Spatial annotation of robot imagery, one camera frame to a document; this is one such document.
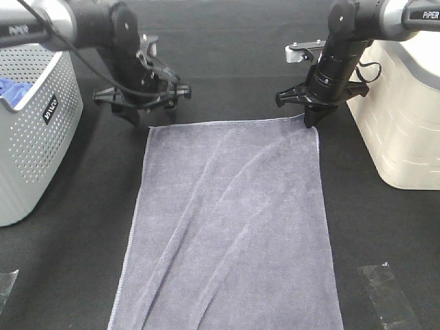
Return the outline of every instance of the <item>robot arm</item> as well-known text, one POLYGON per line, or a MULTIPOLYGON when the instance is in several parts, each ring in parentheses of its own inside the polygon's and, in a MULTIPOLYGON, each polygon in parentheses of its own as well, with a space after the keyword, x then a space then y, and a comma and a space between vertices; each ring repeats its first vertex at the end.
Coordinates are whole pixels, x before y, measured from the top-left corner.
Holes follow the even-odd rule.
POLYGON ((2 12, 0 47, 33 42, 52 51, 71 50, 54 30, 77 49, 95 47, 117 87, 95 93, 94 99, 111 103, 115 114, 137 124, 138 109, 175 107, 178 97, 190 98, 190 87, 158 60, 157 37, 140 38, 137 17, 123 1, 36 0, 30 9, 44 22, 29 8, 2 12))
POLYGON ((337 0, 329 15, 326 41, 286 47, 287 62, 320 58, 309 70, 306 82, 277 93, 285 103, 305 105, 305 124, 314 126, 340 103, 366 96, 366 82, 349 81, 364 50, 377 40, 405 41, 420 30, 440 31, 438 0, 337 0))

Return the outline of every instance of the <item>metal bracket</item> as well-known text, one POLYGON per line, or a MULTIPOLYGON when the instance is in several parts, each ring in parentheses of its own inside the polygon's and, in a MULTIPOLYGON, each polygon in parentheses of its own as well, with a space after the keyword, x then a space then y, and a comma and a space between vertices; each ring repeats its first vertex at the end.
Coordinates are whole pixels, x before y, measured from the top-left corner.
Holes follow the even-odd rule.
POLYGON ((325 41, 320 39, 310 43, 292 43, 285 48, 286 61, 288 63, 313 62, 324 46, 325 41))

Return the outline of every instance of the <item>piper logo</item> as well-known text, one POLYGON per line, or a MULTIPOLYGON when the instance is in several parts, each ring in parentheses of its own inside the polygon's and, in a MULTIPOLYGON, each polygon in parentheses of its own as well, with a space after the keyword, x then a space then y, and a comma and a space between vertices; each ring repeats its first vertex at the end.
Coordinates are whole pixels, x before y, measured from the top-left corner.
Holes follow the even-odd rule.
POLYGON ((424 12, 423 19, 439 19, 440 12, 424 12))
POLYGON ((46 110, 44 110, 43 112, 43 119, 46 125, 48 125, 50 120, 52 119, 52 116, 54 115, 57 106, 58 106, 58 100, 56 99, 56 96, 54 94, 50 99, 49 104, 46 107, 46 110))
POLYGON ((29 27, 27 25, 15 25, 9 27, 9 35, 16 36, 18 34, 28 34, 29 27))

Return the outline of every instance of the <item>blue object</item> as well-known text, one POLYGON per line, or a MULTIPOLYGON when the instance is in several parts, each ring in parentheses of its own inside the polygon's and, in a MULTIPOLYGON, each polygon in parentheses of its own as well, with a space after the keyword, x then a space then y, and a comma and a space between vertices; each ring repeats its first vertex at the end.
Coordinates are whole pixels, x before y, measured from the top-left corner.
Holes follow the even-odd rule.
POLYGON ((15 83, 10 79, 0 77, 0 96, 8 100, 12 107, 21 101, 31 87, 30 82, 15 83))

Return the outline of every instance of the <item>gray towel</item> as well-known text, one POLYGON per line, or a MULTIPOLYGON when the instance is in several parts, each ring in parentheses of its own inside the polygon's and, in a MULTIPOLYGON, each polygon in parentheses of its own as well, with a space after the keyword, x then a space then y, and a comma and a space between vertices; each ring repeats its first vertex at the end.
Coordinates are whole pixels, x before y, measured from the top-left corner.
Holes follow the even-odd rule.
POLYGON ((110 330, 342 330, 303 118, 150 130, 110 330))

